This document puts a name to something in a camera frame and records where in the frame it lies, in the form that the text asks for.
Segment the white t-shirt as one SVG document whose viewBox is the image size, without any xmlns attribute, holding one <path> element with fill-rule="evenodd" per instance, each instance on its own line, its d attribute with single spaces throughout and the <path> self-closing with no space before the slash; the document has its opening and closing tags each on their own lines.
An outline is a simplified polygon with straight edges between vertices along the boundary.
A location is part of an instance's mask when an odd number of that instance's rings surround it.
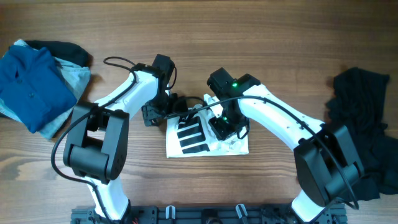
<svg viewBox="0 0 398 224">
<path fill-rule="evenodd" d="M 238 139 L 236 135 L 225 141 L 216 138 L 211 130 L 209 120 L 219 118 L 224 104 L 216 96 L 208 94 L 203 98 L 182 96 L 177 100 L 186 102 L 188 110 L 170 115 L 167 120 L 166 156 L 202 157 L 202 156 L 236 156 L 249 153 L 248 136 Z"/>
</svg>

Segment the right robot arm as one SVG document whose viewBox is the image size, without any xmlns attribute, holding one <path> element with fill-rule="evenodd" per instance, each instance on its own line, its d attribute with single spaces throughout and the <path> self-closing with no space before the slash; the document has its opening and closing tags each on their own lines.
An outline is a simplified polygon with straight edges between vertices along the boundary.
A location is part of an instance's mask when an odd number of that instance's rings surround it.
<svg viewBox="0 0 398 224">
<path fill-rule="evenodd" d="M 210 121 L 218 139 L 238 134 L 252 119 L 293 152 L 302 189 L 290 204 L 294 220 L 314 222 L 331 206 L 342 203 L 343 194 L 348 194 L 349 206 L 359 208 L 353 186 L 364 176 L 364 166 L 345 125 L 304 115 L 250 74 L 235 79 L 219 69 L 207 84 L 223 109 L 220 118 Z"/>
</svg>

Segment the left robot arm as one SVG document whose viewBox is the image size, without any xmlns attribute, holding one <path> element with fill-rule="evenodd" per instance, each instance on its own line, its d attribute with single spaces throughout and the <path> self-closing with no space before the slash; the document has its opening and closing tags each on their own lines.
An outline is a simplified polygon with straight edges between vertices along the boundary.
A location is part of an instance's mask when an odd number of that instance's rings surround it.
<svg viewBox="0 0 398 224">
<path fill-rule="evenodd" d="M 95 103 L 83 101 L 72 113 L 63 163 L 72 169 L 69 180 L 86 184 L 95 207 L 92 223 L 127 223 L 131 203 L 119 175 L 127 156 L 129 122 L 142 112 L 146 126 L 156 126 L 172 112 L 177 97 L 170 94 L 170 77 L 176 71 L 170 58 L 158 57 L 152 65 L 138 63 L 117 89 Z"/>
</svg>

